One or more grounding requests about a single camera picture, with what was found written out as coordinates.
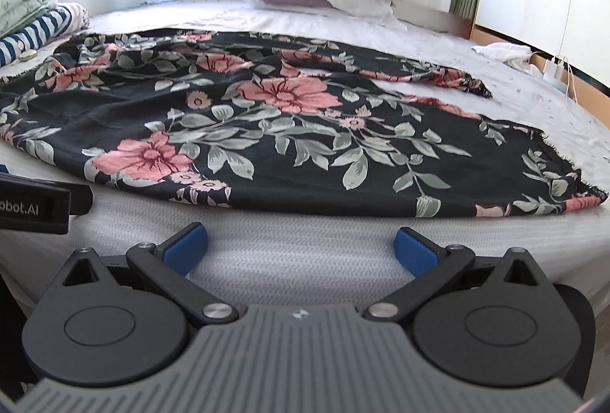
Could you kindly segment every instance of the floral scarf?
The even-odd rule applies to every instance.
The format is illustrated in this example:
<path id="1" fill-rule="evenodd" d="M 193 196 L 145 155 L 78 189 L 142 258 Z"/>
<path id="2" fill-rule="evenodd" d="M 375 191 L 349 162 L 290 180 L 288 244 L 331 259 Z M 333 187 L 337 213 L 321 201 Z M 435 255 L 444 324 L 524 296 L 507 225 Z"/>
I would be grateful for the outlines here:
<path id="1" fill-rule="evenodd" d="M 433 217 L 606 200 L 542 131 L 369 77 L 492 96 L 462 71 L 327 40 L 85 34 L 1 87 L 0 136 L 87 180 L 188 204 Z"/>

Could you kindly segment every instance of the flower center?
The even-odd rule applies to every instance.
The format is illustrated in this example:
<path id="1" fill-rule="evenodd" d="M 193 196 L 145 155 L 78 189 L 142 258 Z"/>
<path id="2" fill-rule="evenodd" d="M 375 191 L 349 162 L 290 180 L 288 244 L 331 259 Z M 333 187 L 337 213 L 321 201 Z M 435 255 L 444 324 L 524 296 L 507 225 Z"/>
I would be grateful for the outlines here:
<path id="1" fill-rule="evenodd" d="M 278 100 L 292 101 L 295 99 L 295 96 L 289 91 L 278 91 L 275 95 L 275 98 Z"/>
<path id="2" fill-rule="evenodd" d="M 157 160 L 161 156 L 161 154 L 155 150 L 154 148 L 149 148 L 142 155 L 146 160 Z"/>

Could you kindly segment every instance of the bed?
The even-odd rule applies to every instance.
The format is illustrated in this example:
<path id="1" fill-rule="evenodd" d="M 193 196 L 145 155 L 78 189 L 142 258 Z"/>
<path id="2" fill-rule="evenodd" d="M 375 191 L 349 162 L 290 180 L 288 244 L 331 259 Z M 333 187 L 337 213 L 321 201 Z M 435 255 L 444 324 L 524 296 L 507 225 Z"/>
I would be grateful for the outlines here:
<path id="1" fill-rule="evenodd" d="M 468 71 L 493 92 L 485 100 L 458 91 L 410 83 L 412 94 L 432 96 L 494 119 L 541 128 L 560 154 L 583 170 L 583 179 L 610 190 L 610 130 L 556 89 L 475 54 L 472 43 L 405 23 L 381 26 L 320 11 L 317 14 L 254 9 L 240 1 L 182 1 L 97 16 L 91 30 L 129 32 L 160 26 L 224 31 L 255 30 L 300 35 L 374 48 Z M 20 73 L 35 60 L 0 69 Z M 0 143 L 0 163 L 12 173 L 74 180 L 50 165 Z M 210 249 L 188 277 L 230 303 L 327 304 L 351 301 L 359 308 L 411 279 L 395 260 L 392 242 L 404 225 L 439 245 L 462 243 L 479 255 L 527 248 L 554 281 L 581 290 L 600 312 L 608 303 L 610 204 L 567 215 L 507 218 L 325 217 L 227 210 L 173 204 L 91 185 L 87 215 L 71 220 L 69 234 L 5 231 L 0 265 L 36 302 L 72 250 L 91 246 L 101 255 L 124 253 L 141 241 L 160 242 L 192 221 L 201 221 Z"/>

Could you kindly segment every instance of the blue gripper pad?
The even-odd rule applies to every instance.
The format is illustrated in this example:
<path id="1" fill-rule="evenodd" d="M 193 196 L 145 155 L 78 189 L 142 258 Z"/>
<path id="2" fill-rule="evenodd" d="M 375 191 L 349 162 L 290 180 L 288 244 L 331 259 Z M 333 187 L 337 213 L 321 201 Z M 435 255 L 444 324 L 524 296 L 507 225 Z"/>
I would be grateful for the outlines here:
<path id="1" fill-rule="evenodd" d="M 399 263 L 415 277 L 437 266 L 446 256 L 443 248 L 408 227 L 402 227 L 396 233 L 394 254 Z"/>
<path id="2" fill-rule="evenodd" d="M 190 230 L 164 249 L 161 256 L 161 261 L 181 276 L 187 275 L 207 253 L 205 227 L 197 223 L 197 226 L 187 229 Z"/>

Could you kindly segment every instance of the ribbed gray panel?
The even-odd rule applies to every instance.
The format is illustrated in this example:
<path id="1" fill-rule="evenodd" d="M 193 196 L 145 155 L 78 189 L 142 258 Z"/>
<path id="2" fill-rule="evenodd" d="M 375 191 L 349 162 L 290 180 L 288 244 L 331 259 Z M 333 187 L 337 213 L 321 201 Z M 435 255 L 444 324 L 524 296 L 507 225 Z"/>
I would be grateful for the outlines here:
<path id="1" fill-rule="evenodd" d="M 77 389 L 43 380 L 17 404 L 27 413 L 570 413 L 562 382 L 519 391 L 461 383 L 433 368 L 399 325 L 348 304 L 251 306 L 204 327 L 169 368 L 130 386 Z"/>

